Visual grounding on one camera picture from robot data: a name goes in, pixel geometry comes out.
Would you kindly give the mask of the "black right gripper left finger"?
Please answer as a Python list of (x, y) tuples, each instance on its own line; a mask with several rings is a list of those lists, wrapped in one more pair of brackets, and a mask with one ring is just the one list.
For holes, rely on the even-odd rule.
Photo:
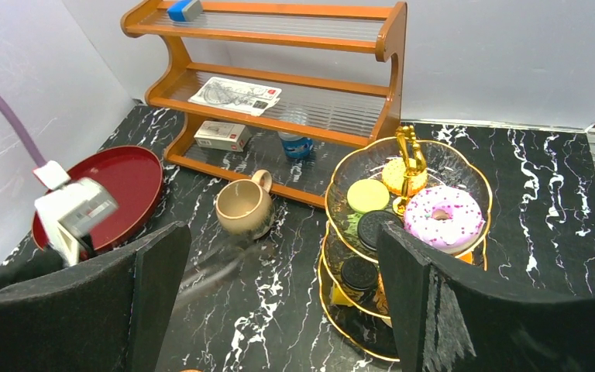
[(152, 371), (191, 245), (173, 222), (0, 290), (0, 371)]

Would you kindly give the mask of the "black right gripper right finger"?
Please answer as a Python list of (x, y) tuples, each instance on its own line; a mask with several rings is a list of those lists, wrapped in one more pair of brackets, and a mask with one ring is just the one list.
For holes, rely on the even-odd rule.
[(405, 371), (595, 371), (595, 297), (508, 281), (387, 222), (379, 267)]

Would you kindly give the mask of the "black round cookie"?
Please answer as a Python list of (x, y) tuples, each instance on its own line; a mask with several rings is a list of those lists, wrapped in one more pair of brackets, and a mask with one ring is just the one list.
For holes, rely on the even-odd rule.
[(377, 287), (376, 267), (362, 257), (350, 257), (341, 266), (342, 282), (356, 291), (370, 291)]
[(404, 225), (401, 218), (386, 210), (375, 210), (363, 214), (357, 223), (359, 241), (367, 249), (376, 252), (380, 232), (386, 222), (393, 222), (400, 227)]

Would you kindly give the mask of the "pink frosted donut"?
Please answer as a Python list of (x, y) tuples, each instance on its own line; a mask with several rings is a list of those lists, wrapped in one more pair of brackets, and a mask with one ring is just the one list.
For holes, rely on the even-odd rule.
[(412, 236), (451, 255), (470, 248), (484, 226), (476, 199), (445, 185), (421, 190), (404, 211), (404, 228)]

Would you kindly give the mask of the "three-tier glass gold stand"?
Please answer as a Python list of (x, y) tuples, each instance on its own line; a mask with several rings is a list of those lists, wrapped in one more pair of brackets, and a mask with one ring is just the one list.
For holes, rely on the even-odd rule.
[[(484, 174), (458, 150), (434, 140), (420, 140), (428, 168), (427, 185), (461, 188), (478, 202), (485, 221), (491, 220), (493, 191)], [(357, 236), (360, 215), (348, 205), (349, 187), (361, 179), (381, 179), (386, 163), (399, 157), (393, 137), (379, 139), (344, 157), (335, 167), (325, 193), (328, 225), (322, 242), (318, 267), (320, 303), (325, 317), (350, 344), (372, 357), (389, 362), (398, 360), (393, 330), (388, 325), (388, 307), (379, 301), (376, 289), (356, 291), (342, 282), (341, 266), (350, 257), (362, 257), (378, 266), (377, 253), (367, 249)], [(332, 286), (337, 285), (353, 302), (353, 307), (331, 303)]]

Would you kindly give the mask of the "green round cookie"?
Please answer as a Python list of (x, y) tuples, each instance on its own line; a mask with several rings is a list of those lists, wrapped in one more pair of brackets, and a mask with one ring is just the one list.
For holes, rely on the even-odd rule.
[(355, 212), (365, 214), (386, 208), (390, 201), (390, 192), (381, 181), (362, 179), (349, 187), (346, 201)]

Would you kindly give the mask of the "orange round cookie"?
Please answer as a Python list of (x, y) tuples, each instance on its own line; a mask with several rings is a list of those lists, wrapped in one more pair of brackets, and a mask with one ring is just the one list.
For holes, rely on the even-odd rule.
[[(391, 193), (401, 195), (405, 171), (406, 166), (401, 157), (395, 157), (385, 164), (381, 174), (382, 182)], [(411, 195), (415, 195), (423, 189), (427, 184), (427, 180), (428, 172), (426, 170), (409, 178), (408, 184), (411, 187)]]

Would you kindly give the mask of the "beige ceramic pitcher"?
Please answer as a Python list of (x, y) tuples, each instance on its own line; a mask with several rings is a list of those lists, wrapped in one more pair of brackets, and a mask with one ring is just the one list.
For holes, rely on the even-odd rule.
[(258, 170), (251, 179), (230, 182), (217, 195), (215, 209), (222, 228), (231, 235), (259, 239), (275, 221), (270, 189), (273, 178), (268, 170)]

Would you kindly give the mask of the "metal food tongs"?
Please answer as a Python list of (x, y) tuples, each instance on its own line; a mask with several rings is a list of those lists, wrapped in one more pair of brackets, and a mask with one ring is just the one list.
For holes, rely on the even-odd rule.
[(269, 260), (274, 254), (272, 245), (253, 240), (226, 243), (206, 258), (186, 267), (172, 312), (177, 312), (238, 277), (245, 262)]

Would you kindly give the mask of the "yellow striped toy cake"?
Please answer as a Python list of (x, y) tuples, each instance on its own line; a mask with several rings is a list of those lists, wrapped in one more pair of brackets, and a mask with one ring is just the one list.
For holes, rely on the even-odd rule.
[(338, 306), (346, 306), (346, 307), (353, 307), (354, 304), (350, 301), (345, 295), (344, 292), (337, 285), (332, 286), (331, 294), (331, 303)]

